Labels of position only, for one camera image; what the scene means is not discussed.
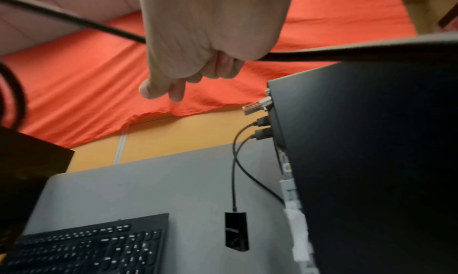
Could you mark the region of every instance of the red fabric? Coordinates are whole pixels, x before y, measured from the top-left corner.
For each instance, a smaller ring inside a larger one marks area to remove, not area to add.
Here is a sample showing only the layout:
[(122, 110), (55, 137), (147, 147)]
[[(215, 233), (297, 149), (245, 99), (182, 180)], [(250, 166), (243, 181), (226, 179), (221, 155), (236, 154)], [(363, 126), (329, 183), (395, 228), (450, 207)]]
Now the red fabric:
[[(140, 13), (110, 22), (143, 34)], [(401, 0), (293, 0), (275, 51), (415, 34)], [(144, 100), (145, 46), (82, 31), (4, 58), (23, 83), (29, 115), (22, 132), (64, 147), (107, 136), (151, 114), (188, 116), (263, 97), (266, 82), (326, 63), (248, 62), (234, 80), (188, 84), (184, 100)]]

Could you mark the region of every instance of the gray desk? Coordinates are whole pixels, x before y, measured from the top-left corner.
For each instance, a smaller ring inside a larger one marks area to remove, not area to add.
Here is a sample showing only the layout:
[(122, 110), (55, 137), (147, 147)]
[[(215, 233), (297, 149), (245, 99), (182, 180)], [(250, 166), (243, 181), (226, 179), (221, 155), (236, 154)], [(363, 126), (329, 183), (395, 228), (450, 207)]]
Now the gray desk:
[[(241, 164), (280, 194), (271, 140), (248, 142)], [(225, 247), (231, 210), (231, 146), (223, 145), (51, 178), (26, 233), (169, 212), (164, 274), (297, 274), (289, 226), (278, 201), (236, 174), (237, 206), (246, 211), (250, 251)]]

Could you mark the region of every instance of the cardboard box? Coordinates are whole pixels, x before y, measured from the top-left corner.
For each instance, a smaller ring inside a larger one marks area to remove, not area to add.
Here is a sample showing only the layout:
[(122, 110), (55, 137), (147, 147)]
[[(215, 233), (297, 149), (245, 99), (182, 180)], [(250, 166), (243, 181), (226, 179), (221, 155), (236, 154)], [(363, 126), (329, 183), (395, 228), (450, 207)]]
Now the cardboard box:
[(402, 0), (419, 34), (458, 31), (458, 0)]

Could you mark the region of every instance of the ceiling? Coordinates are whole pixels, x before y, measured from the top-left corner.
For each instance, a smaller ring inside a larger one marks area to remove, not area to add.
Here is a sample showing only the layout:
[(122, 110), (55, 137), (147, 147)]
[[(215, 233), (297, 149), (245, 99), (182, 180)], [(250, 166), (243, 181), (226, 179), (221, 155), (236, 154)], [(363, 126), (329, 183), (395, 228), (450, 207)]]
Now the ceiling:
[[(139, 0), (38, 0), (93, 21), (140, 10)], [(80, 27), (0, 4), (0, 56), (70, 34)]]

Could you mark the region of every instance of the black keyboard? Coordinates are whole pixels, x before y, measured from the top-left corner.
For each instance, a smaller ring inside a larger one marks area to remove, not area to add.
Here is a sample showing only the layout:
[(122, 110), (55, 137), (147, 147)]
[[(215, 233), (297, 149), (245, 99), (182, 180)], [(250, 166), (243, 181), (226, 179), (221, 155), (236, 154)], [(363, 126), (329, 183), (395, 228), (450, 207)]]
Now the black keyboard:
[(22, 236), (0, 274), (157, 274), (168, 214)]

